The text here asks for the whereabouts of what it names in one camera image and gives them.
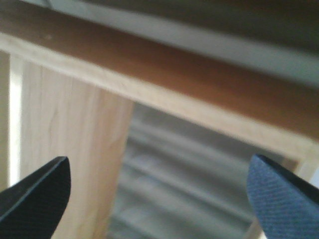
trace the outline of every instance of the wooden plank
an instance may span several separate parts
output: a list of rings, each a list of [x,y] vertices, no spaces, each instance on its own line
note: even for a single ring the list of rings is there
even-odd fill
[[[4,51],[288,158],[319,158],[318,90],[15,0],[0,1],[0,18]]]
[[[9,55],[0,51],[0,191],[7,188]]]
[[[20,105],[10,107],[10,120],[21,117],[11,184],[68,156],[71,197],[53,238],[104,239],[133,102],[17,56],[11,66],[11,80],[21,82]]]

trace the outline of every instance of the light beige wood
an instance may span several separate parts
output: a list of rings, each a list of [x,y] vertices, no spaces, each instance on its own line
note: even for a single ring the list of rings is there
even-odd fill
[[[17,56],[11,66],[11,80],[21,82],[21,105],[10,106],[10,120],[22,119],[10,134],[20,138],[10,150],[20,155],[10,158],[19,165],[19,172],[10,171],[12,183],[68,156],[71,197],[53,238],[104,239],[133,102]]]
[[[289,158],[319,158],[317,90],[16,0],[0,2],[0,18],[4,51]]]
[[[0,191],[8,185],[9,55],[0,51]]]

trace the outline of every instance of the wood grain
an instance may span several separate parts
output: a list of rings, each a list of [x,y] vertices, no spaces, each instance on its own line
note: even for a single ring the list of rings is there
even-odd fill
[[[0,191],[8,186],[9,55],[0,51]]]
[[[288,158],[319,158],[318,90],[15,0],[0,1],[0,18],[4,51]]]
[[[53,238],[104,239],[133,102],[17,56],[11,65],[22,79],[19,177],[68,156],[71,197]]]

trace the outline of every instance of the wooden post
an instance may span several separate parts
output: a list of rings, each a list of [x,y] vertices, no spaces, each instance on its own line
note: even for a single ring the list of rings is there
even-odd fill
[[[7,188],[9,55],[0,51],[0,191]]]
[[[10,183],[68,156],[71,197],[53,238],[105,238],[133,102],[16,56],[10,80]]]

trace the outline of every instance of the black pointed object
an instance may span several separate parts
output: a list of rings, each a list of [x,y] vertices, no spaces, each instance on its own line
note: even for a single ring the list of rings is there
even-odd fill
[[[319,190],[313,185],[254,155],[247,192],[267,239],[319,239]]]
[[[71,190],[67,157],[57,157],[0,193],[0,239],[50,239]]]

